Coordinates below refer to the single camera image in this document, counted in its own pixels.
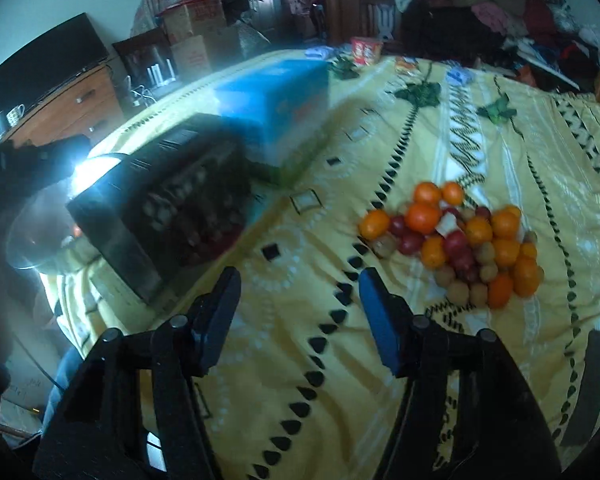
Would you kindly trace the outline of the brown cardboard box stack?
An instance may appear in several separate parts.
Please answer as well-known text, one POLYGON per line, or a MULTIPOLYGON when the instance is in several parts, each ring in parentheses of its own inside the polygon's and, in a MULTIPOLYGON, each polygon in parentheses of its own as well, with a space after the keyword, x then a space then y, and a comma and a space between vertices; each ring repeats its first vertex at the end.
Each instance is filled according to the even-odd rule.
POLYGON ((220 0, 182 3, 159 18, 182 81, 204 78, 244 58, 238 30, 227 25, 220 0))

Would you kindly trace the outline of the small orange tangerine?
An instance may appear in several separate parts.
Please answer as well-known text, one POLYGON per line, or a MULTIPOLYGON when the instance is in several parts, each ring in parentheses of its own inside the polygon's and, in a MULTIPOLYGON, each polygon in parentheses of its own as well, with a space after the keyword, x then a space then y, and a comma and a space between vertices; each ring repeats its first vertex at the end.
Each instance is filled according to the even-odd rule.
POLYGON ((369 211, 358 224, 358 234, 372 242, 388 232, 391 217, 383 209, 369 211))
POLYGON ((504 240, 516 240, 519 230, 519 218, 510 210, 500 210, 491 217, 493 235, 504 240))

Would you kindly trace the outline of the dark green leaf vegetable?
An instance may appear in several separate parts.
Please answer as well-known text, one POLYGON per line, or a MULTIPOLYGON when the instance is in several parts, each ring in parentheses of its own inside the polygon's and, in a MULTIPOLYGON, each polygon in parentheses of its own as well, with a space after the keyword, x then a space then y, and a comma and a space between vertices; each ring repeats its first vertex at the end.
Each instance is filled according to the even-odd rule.
POLYGON ((360 76, 353 61, 343 55, 337 55, 336 58, 330 62, 329 69, 338 80, 356 79, 360 76))

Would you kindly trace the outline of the wooden wardrobe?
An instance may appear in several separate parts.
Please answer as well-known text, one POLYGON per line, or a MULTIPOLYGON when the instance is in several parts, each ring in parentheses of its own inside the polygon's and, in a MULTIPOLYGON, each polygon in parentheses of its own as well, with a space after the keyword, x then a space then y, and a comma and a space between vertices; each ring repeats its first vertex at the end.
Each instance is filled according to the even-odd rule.
POLYGON ((400 12, 394 0, 325 0, 327 42, 347 44, 354 37, 398 44, 400 12))

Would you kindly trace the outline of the wooden drawer dresser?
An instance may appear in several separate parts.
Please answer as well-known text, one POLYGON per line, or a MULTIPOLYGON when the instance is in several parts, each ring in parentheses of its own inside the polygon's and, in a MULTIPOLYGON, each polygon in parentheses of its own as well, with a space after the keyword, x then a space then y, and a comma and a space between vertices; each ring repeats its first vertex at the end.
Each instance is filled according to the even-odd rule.
POLYGON ((0 144, 42 146, 82 134, 95 145, 123 123, 111 70, 100 64, 38 103, 0 144))

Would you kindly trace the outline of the green leafy vegetable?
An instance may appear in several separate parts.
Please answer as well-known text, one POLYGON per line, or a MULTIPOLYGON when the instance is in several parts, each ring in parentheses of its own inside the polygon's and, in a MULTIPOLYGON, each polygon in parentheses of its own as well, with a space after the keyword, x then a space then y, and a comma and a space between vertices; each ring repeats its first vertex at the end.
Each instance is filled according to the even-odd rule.
POLYGON ((494 102, 477 108, 477 115, 486 118, 493 125, 501 125, 517 115, 516 108, 510 107, 507 94, 499 96, 494 102))
POLYGON ((420 84, 407 84, 404 88, 396 90, 393 95, 411 103, 414 107, 436 107, 440 104, 441 86, 436 82, 421 82, 420 84))

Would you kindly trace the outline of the red cherry tomato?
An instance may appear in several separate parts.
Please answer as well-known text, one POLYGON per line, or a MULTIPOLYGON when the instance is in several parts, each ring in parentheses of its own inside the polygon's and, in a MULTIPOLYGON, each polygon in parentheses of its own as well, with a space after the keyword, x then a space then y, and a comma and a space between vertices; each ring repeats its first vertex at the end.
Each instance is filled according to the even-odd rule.
POLYGON ((400 237, 398 247, 396 249, 402 255, 416 255, 422 249, 424 241, 425 237, 422 235, 422 233, 407 231, 400 237))

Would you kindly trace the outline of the clear glass bowl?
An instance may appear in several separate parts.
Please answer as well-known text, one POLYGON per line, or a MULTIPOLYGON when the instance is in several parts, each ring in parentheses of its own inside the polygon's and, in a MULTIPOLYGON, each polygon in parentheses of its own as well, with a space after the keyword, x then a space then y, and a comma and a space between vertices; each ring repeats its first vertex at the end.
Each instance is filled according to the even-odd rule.
POLYGON ((6 242, 6 260, 16 270, 42 274, 70 274, 95 256, 67 209, 72 199, 67 178, 37 192, 12 222, 6 242))

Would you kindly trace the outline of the red snack box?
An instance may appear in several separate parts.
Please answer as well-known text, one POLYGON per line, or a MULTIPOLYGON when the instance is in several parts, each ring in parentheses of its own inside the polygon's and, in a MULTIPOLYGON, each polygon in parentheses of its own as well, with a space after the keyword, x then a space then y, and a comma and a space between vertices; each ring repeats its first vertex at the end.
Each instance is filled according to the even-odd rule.
POLYGON ((377 38, 352 37, 351 55, 358 66, 371 66, 379 62, 384 42, 377 38))

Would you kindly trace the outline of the black flat television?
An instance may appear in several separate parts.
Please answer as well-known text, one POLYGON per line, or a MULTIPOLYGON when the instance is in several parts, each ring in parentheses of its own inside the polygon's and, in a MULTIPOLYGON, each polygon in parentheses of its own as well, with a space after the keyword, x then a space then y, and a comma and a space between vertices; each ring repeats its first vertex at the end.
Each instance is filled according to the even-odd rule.
POLYGON ((108 58, 87 14, 44 32, 0 65, 0 113, 27 110, 57 88, 108 58))

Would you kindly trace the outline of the green leafy vegetable right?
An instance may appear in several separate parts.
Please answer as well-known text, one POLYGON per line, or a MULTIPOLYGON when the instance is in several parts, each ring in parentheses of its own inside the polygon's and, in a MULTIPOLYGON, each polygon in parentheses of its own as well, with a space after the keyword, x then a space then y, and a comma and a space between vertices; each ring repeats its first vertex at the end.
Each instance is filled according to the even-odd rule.
POLYGON ((501 125, 517 115, 516 108, 510 107, 507 94, 499 96, 494 102, 477 108, 477 115, 486 118, 493 125, 501 125))

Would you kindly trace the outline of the pile of clothes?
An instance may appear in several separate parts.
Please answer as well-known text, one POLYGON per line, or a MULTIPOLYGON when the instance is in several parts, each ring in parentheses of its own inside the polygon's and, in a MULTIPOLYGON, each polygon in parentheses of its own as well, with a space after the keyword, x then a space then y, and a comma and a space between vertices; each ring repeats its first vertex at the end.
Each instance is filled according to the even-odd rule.
POLYGON ((408 55, 497 68, 547 91, 595 89, 600 42, 567 0, 393 1, 408 55))

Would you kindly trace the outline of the yellow patterned bed sheet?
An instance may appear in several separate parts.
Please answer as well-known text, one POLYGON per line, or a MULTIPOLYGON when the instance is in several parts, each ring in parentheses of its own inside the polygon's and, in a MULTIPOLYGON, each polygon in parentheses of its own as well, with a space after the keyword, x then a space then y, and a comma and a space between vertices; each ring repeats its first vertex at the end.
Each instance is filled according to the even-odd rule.
POLYGON ((378 270, 411 309, 455 333, 490 328, 526 378, 562 475, 600 479, 585 456, 600 432, 600 102, 445 65, 393 60, 329 89, 326 148, 287 192, 261 190, 262 214, 221 259, 242 299, 219 364, 196 383, 227 479, 369 479, 398 414, 403 382, 379 359, 358 301, 378 270), (393 92, 436 82, 440 104, 393 92), (517 115, 477 108, 507 94, 517 115), (470 206, 516 207, 541 284, 501 310, 449 302, 418 259, 377 257, 358 234, 371 209, 401 211, 416 184, 458 183, 470 206))

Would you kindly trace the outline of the white mug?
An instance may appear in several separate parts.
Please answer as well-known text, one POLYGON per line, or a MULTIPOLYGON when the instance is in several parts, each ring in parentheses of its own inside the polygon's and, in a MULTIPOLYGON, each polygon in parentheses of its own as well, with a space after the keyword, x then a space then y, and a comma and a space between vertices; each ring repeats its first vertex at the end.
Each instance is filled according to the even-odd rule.
POLYGON ((13 107, 7 114, 6 119, 10 128, 15 128, 19 124, 20 120, 26 114, 26 107, 23 104, 19 104, 13 107))

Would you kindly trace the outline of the black crate basket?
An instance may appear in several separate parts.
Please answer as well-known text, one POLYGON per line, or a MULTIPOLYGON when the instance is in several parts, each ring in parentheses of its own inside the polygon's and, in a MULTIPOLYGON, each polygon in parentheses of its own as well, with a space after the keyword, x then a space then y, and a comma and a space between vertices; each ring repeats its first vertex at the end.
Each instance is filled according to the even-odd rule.
POLYGON ((242 232, 251 195, 243 133, 235 119, 197 114, 121 157, 68 203, 141 300, 218 258, 242 232))

